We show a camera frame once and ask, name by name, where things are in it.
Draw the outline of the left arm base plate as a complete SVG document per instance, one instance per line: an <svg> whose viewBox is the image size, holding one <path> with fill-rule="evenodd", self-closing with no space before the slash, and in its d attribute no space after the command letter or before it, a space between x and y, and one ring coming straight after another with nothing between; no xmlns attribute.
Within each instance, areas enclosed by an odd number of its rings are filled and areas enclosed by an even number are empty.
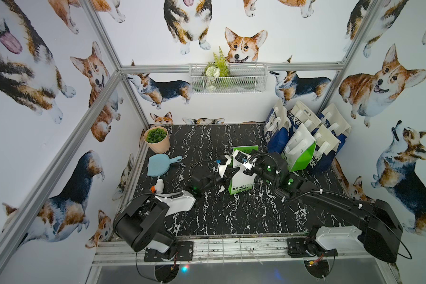
<svg viewBox="0 0 426 284"><path fill-rule="evenodd" d="M193 241L180 241L170 246L164 253L147 248L144 256L144 262L168 262L176 261L191 261L194 254Z"/></svg>

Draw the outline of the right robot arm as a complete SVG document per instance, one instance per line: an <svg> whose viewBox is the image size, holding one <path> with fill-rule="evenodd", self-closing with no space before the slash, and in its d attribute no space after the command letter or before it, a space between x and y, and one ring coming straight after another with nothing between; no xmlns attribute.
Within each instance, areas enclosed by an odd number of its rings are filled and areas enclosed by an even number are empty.
<svg viewBox="0 0 426 284"><path fill-rule="evenodd" d="M407 246L401 240L403 229L391 206L382 200L360 201L288 172L288 165L276 153L255 152L244 160L247 171L268 181L274 194L283 202L302 201L321 207L359 229L358 241L373 257L395 263L399 248Z"/></svg>

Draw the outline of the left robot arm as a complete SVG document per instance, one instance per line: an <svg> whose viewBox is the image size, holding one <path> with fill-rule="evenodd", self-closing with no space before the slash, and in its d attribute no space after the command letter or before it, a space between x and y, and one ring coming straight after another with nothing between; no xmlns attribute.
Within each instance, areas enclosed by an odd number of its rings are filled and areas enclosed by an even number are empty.
<svg viewBox="0 0 426 284"><path fill-rule="evenodd" d="M227 188L237 169L225 166L209 172L198 170L191 176L188 186L171 194L140 194L122 209L113 222L114 233L135 252L144 249L171 259L178 252L178 240L164 229L164 219L176 213L190 211L203 192L220 184Z"/></svg>

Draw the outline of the green white takeout bag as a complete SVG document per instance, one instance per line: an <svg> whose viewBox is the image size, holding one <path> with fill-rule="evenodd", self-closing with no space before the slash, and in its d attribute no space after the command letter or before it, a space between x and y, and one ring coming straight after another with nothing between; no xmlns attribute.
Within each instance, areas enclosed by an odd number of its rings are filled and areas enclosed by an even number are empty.
<svg viewBox="0 0 426 284"><path fill-rule="evenodd" d="M220 192L227 190L230 195L234 195L254 187L256 175L245 174L247 168L235 159L237 151L250 157L253 150L258 151L259 146L235 146L230 155L221 156L217 160L218 173L222 178Z"/></svg>

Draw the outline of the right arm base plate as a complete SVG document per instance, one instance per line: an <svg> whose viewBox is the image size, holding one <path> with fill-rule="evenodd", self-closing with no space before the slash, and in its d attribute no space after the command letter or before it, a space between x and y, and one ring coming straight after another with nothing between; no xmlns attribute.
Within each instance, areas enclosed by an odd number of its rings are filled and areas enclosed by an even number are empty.
<svg viewBox="0 0 426 284"><path fill-rule="evenodd" d="M289 238L286 242L288 245L288 255L292 258L338 256L335 248L330 250L325 249L310 238Z"/></svg>

